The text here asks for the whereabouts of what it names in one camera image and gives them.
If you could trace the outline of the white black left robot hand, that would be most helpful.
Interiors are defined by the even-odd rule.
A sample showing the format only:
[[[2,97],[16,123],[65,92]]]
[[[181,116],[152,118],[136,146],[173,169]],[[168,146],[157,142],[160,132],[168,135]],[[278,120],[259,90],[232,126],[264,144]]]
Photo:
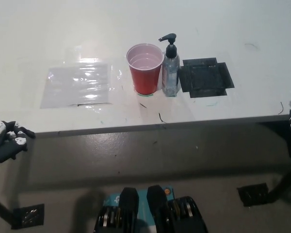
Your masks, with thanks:
[[[27,151],[28,138],[35,139],[35,133],[16,121],[0,121],[0,163],[14,160],[18,153]]]

